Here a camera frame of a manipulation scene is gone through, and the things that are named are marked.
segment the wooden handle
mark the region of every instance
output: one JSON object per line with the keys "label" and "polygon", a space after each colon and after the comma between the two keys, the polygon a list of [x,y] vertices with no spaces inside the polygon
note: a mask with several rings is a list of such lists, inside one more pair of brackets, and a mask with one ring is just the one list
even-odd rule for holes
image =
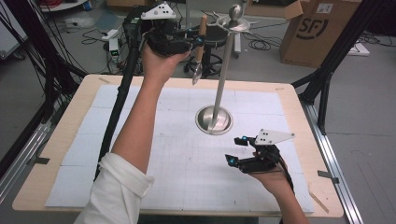
{"label": "wooden handle", "polygon": [[[203,15],[201,18],[201,25],[199,26],[198,35],[206,35],[206,22],[207,16]],[[204,55],[204,46],[197,48],[196,62],[200,62],[202,60],[202,56]]]}

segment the rolled-up sleeve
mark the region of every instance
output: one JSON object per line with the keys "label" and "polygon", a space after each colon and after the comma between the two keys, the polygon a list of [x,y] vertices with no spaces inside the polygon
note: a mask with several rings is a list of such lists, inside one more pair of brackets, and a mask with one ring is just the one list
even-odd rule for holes
{"label": "rolled-up sleeve", "polygon": [[154,178],[114,153],[107,153],[99,164],[90,201],[75,223],[137,223],[141,200]]}

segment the person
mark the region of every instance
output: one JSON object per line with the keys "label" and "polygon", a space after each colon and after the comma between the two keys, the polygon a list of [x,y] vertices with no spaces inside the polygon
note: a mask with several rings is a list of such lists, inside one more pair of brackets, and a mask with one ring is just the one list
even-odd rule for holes
{"label": "person", "polygon": [[[141,89],[111,152],[100,162],[101,172],[92,186],[90,200],[75,223],[137,223],[141,200],[153,183],[153,177],[146,172],[157,102],[165,82],[188,55],[186,52],[164,58],[147,44],[143,47],[145,77]],[[304,223],[306,217],[281,173],[252,176],[275,195],[284,223]]]}

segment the person's right arm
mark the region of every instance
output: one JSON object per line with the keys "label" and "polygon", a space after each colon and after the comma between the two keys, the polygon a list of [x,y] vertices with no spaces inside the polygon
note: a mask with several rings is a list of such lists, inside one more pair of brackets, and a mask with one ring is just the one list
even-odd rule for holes
{"label": "person's right arm", "polygon": [[279,204],[284,224],[309,223],[282,171],[250,175],[262,182],[264,187],[274,195]]}

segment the table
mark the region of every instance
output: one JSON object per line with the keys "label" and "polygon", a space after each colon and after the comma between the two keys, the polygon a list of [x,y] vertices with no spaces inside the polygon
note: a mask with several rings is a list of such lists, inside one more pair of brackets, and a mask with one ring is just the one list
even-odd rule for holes
{"label": "table", "polygon": [[[139,86],[142,77],[134,77],[132,85]],[[67,107],[52,137],[41,153],[41,157],[49,158],[46,165],[36,164],[17,195],[13,208],[20,211],[80,211],[76,208],[49,208],[44,204],[50,195],[59,166],[65,153],[73,142],[78,127],[91,106],[97,90],[101,85],[119,85],[121,77],[86,76],[75,97]],[[216,80],[200,80],[195,86],[188,78],[171,78],[165,85],[170,88],[216,89]],[[318,170],[327,171],[321,158],[315,137],[311,132],[304,111],[300,105],[295,89],[290,84],[226,81],[226,90],[236,91],[268,91],[276,92],[282,103],[290,131],[296,134],[294,145],[302,165],[309,192],[313,198],[315,212],[310,217],[341,217],[343,208],[329,178],[318,176]],[[214,214],[172,214],[172,215],[214,215]],[[253,214],[267,216],[272,214]]]}

